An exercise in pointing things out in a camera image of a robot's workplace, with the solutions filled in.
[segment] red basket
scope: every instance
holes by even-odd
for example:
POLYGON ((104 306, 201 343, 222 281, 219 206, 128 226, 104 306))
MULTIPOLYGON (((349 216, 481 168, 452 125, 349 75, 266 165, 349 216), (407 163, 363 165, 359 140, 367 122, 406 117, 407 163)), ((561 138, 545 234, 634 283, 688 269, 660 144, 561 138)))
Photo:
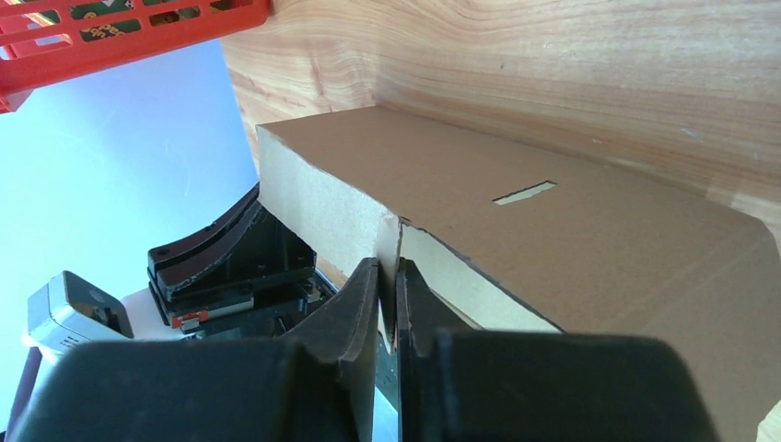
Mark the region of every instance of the red basket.
POLYGON ((36 87, 223 37, 259 26, 268 18, 269 0, 231 0, 229 9, 218 12, 211 7, 214 1, 145 5, 134 0, 132 9, 73 19, 69 6, 96 0, 40 0, 17 5, 0 0, 0 47, 7 55, 7 60, 0 59, 0 113, 16 110, 36 87), (153 19, 193 6, 200 8, 198 17, 162 24, 153 19), (59 23, 36 28, 30 18, 43 11, 56 11, 59 23), (94 41, 85 41, 80 32, 128 20, 138 20, 140 29, 94 41))

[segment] green packet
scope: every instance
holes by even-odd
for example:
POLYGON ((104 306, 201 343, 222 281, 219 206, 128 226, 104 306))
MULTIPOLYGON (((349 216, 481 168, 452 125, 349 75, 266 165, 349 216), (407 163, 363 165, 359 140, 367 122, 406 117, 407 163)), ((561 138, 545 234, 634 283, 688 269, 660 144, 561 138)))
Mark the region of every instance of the green packet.
MULTIPOLYGON (((9 4, 34 2, 37 0, 6 0, 9 4)), ((71 17, 75 20, 116 14, 118 12, 133 9, 133 1, 139 0, 102 0, 97 3, 85 5, 70 6, 71 17)), ((159 3, 169 3, 176 0, 143 0, 144 5, 151 6, 159 3)), ((230 9, 233 0, 218 0, 211 3, 214 12, 230 9)), ((165 23, 173 23, 183 19, 195 18, 201 15, 197 6, 185 7, 161 14, 155 14, 149 18, 152 26, 158 26, 165 23)), ((41 26, 49 26, 60 22, 59 16, 54 11, 44 11, 30 14, 29 18, 41 26)), ((83 41, 95 41, 113 37, 115 35, 129 34, 141 29, 141 24, 137 19, 126 20, 119 23, 107 23, 105 25, 81 29, 81 39, 83 41)))

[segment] brown cardboard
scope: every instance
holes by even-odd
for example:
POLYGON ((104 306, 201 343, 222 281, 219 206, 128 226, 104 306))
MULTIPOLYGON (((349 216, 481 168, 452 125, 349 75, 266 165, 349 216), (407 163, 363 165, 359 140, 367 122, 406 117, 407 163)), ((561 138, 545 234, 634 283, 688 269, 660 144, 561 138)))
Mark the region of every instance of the brown cardboard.
POLYGON ((258 136, 272 213, 342 272, 380 257, 387 331, 390 275, 404 256, 481 327, 664 339, 724 440, 754 440, 781 400, 781 264, 757 219, 381 108, 267 124, 258 136), (546 181, 556 185, 494 202, 546 181))

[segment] wooden surface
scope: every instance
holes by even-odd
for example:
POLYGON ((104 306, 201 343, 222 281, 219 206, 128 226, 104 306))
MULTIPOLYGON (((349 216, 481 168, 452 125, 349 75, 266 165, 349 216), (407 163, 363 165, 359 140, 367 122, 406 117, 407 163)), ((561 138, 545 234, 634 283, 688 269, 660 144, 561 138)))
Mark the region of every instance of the wooden surface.
POLYGON ((251 140, 257 123, 380 103, 622 164, 755 215, 781 239, 781 1, 274 9, 223 39, 251 140))

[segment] wood grain surface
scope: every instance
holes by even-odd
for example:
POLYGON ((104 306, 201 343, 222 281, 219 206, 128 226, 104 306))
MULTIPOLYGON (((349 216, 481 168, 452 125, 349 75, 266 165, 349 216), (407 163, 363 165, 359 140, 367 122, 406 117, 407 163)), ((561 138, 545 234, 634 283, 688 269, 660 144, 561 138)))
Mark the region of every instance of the wood grain surface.
POLYGON ((222 42, 252 141, 379 103, 623 165, 781 239, 781 1, 277 0, 222 42))

